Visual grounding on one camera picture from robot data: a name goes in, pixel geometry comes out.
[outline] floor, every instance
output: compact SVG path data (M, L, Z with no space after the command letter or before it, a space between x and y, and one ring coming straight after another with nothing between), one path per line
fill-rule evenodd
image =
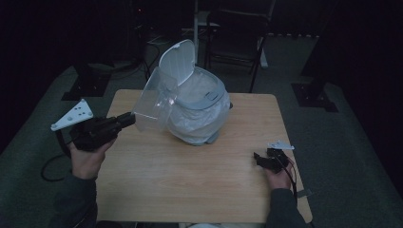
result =
M192 39L191 34L183 39ZM259 70L254 93L274 94L308 197L315 227L403 227L403 202L383 170L365 132L336 85L325 92L338 112L319 107L300 107L291 84L309 84L300 72L316 43L309 37L270 37L265 47L268 67ZM145 60L151 69L173 43L163 37L147 46ZM203 39L198 65L202 67ZM107 113L116 90L142 89L144 66L112 75L103 97L86 98L95 115ZM214 64L208 69L224 82L228 92L247 92L250 76L238 66ZM61 101L77 74L67 68L0 157L0 215L13 227L46 227L52 215L53 196L60 182L41 179L44 164L61 154L50 125L76 102ZM48 178L65 175L69 159L52 162ZM134 223L124 223L134 227Z

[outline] wooden table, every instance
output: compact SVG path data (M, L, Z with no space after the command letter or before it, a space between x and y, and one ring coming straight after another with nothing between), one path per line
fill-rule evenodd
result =
M140 96L141 90L117 91L108 116L131 111ZM213 144L192 146L168 131L139 132L135 125L123 129L97 179L98 219L264 223L270 194L253 152L265 156L268 142L288 143L287 132L273 95L230 97L234 107ZM294 159L291 150L284 152ZM306 198L298 210L312 220Z

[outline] transparent plastic container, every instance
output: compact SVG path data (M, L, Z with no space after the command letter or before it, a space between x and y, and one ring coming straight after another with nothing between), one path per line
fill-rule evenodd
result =
M175 78L161 72L156 67L144 87L142 95L134 105L139 131L146 129L164 130L177 98L178 83Z
M167 129L192 145L213 143L225 123L230 98L222 81L211 72L195 66L195 46L184 40L161 57L161 72L178 82L178 96Z

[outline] hand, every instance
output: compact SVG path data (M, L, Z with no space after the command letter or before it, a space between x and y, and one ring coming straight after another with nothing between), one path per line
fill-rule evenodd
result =
M291 159L288 159L289 163L286 167L288 173L290 173L291 177L293 177L293 173L291 172L291 168L294 165L294 162ZM291 180L288 177L287 173L282 169L278 173L274 173L269 169L264 169L266 173L267 180L269 180L270 189L274 190L277 188L291 188Z
M68 149L71 152L72 174L83 180L96 178L106 157L105 152L115 143L115 140L105 143L92 152L79 150L74 142L70 143Z

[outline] vr controller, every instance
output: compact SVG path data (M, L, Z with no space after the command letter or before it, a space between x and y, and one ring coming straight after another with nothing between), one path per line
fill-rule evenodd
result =
M123 128L134 123L136 123L136 117L130 112L118 117L93 118L75 124L70 131L70 136L77 149L91 152L116 139Z
M284 154L284 151L281 149L267 148L266 153L267 158L263 158L259 154L254 153L257 165L269 169L274 173L278 173L284 167L287 167L289 161L288 157Z

